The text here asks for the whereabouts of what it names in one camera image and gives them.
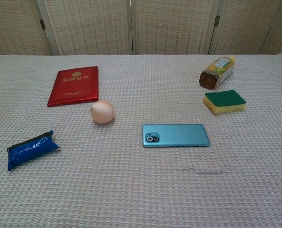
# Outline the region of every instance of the screen hinge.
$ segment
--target screen hinge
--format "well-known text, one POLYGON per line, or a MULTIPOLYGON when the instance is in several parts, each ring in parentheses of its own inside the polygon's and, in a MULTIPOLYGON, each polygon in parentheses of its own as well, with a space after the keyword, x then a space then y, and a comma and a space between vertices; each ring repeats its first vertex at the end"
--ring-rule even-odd
POLYGON ((44 20, 43 20, 43 19, 40 19, 39 21, 40 21, 42 30, 46 30, 46 26, 45 26, 44 20))
POLYGON ((214 27, 218 27, 218 25, 219 25, 219 19, 220 19, 220 16, 217 15, 216 18, 215 18, 214 27))

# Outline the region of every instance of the smartphone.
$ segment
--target smartphone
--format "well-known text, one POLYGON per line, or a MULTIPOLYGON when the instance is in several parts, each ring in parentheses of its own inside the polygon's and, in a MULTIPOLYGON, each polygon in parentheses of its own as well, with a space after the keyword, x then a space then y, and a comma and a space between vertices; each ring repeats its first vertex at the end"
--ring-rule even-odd
POLYGON ((203 124, 145 124, 144 147, 209 146, 203 124))

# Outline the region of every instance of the red booklet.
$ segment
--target red booklet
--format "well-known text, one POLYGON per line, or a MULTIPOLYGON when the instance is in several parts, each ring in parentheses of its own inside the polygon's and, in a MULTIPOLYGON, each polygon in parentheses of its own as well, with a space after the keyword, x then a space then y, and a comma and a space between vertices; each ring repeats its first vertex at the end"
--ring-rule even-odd
POLYGON ((59 71, 47 106, 98 100, 98 67, 59 71))

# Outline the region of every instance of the bottle label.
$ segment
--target bottle label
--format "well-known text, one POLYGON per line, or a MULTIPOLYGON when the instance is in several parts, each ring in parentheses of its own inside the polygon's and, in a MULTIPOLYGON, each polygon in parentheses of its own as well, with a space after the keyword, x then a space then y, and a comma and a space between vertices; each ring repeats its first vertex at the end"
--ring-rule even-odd
POLYGON ((226 66, 229 65, 229 64, 230 64, 229 59, 221 58, 214 64, 214 66, 220 67, 220 68, 226 68, 226 66))

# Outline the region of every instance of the gold emblem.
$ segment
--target gold emblem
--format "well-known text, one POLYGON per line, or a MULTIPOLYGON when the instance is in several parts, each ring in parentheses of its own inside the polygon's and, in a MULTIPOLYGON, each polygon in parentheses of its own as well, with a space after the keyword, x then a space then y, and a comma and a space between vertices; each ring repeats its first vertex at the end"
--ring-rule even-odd
POLYGON ((72 75, 72 77, 78 77, 78 76, 80 76, 82 73, 80 73, 80 72, 74 72, 73 74, 71 74, 72 75))

